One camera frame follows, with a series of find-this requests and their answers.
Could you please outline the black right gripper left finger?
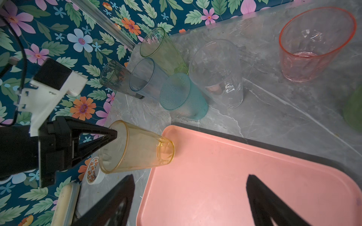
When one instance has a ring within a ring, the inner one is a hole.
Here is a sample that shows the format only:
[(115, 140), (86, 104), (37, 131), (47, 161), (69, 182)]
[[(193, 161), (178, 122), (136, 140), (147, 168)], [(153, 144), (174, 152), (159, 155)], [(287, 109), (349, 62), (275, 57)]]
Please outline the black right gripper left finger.
[(73, 226), (126, 226), (129, 218), (135, 181), (133, 175), (123, 178)]

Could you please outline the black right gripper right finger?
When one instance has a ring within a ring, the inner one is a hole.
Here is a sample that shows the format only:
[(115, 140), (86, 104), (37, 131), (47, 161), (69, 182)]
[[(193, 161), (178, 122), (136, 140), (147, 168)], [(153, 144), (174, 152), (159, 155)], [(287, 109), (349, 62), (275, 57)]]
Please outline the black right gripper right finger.
[(257, 176), (249, 175), (246, 183), (248, 200), (256, 226), (308, 226)]

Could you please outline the yellow plastic cup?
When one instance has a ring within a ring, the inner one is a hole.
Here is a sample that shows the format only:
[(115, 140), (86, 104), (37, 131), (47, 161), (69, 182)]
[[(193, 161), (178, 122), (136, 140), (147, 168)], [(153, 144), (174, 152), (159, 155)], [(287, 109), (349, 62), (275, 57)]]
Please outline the yellow plastic cup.
[(154, 132), (122, 120), (110, 127), (117, 138), (99, 150), (100, 169), (105, 174), (168, 165), (175, 156), (174, 143)]

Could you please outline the pink plastic tray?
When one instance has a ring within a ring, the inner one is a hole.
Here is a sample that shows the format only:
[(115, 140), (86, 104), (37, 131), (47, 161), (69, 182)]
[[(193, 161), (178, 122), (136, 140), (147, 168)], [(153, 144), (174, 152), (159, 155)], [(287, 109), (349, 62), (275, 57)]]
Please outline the pink plastic tray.
[(362, 191), (334, 167), (175, 125), (163, 136), (175, 157), (151, 170), (138, 226), (252, 226), (249, 175), (312, 226), (362, 223)]

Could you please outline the dark grey plastic cup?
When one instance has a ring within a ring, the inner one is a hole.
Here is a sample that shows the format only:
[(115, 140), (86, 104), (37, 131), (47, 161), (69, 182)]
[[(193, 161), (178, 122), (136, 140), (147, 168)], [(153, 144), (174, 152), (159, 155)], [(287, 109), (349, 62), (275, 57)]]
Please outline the dark grey plastic cup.
[(143, 95), (140, 95), (130, 88), (131, 72), (116, 62), (115, 60), (109, 61), (100, 74), (100, 83), (117, 92), (121, 92), (125, 95), (143, 99)]

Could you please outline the blue transparent cup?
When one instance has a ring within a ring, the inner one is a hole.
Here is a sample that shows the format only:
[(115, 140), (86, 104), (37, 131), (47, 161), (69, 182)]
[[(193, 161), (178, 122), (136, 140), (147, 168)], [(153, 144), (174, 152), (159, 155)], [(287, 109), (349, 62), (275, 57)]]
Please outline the blue transparent cup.
[(153, 59), (144, 58), (132, 71), (130, 88), (137, 94), (159, 102), (161, 88), (169, 77)]

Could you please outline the light green tall cup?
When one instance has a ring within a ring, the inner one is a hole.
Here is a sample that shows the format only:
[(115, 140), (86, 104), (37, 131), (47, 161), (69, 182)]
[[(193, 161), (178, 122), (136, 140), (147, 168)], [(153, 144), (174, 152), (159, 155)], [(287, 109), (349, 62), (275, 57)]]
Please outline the light green tall cup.
[(176, 73), (188, 74), (188, 66), (162, 27), (147, 34), (140, 46), (140, 55), (153, 59), (169, 76)]

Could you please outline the patterned tape roll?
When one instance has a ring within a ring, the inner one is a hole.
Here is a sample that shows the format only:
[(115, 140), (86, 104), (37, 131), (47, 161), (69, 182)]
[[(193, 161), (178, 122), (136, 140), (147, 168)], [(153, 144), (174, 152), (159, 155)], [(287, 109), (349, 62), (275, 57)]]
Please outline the patterned tape roll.
[(87, 171), (86, 171), (86, 181), (89, 185), (96, 185), (103, 181), (105, 178), (105, 173), (100, 168), (100, 159), (99, 157), (94, 157), (91, 159)]

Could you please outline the beige sponge block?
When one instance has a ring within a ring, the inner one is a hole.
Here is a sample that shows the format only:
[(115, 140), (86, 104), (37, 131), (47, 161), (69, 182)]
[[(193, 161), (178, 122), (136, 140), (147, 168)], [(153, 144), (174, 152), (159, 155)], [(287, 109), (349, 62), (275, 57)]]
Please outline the beige sponge block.
[(61, 189), (51, 226), (72, 225), (79, 192), (79, 183), (70, 183)]

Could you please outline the teal frosted cup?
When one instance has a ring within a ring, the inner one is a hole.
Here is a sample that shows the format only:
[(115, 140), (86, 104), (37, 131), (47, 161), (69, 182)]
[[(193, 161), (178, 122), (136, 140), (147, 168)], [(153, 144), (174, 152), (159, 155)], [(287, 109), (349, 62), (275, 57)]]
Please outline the teal frosted cup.
[(184, 73), (170, 76), (160, 91), (161, 106), (181, 118), (194, 121), (207, 114), (208, 104), (198, 87)]

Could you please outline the green short cup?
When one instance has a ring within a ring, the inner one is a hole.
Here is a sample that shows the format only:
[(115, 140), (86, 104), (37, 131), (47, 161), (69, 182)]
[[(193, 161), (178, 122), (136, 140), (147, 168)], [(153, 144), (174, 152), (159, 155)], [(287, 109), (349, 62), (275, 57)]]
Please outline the green short cup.
[(362, 86), (360, 85), (349, 97), (343, 108), (343, 117), (354, 130), (362, 132)]

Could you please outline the clear transparent cup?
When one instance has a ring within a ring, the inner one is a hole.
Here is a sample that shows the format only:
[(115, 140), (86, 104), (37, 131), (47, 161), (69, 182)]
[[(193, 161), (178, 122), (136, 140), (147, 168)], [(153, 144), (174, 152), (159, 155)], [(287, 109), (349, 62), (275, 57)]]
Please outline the clear transparent cup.
[(243, 78), (237, 46), (226, 39), (208, 42), (191, 58), (189, 77), (214, 102), (233, 109), (242, 103)]

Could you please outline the pink transparent cup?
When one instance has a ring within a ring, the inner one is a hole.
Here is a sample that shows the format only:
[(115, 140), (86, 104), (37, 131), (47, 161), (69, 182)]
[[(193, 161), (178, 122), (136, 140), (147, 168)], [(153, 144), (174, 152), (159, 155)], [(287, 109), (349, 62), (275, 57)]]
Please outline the pink transparent cup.
[(316, 78), (352, 40), (356, 28), (355, 17), (337, 7), (297, 15), (279, 35), (282, 74), (294, 82)]

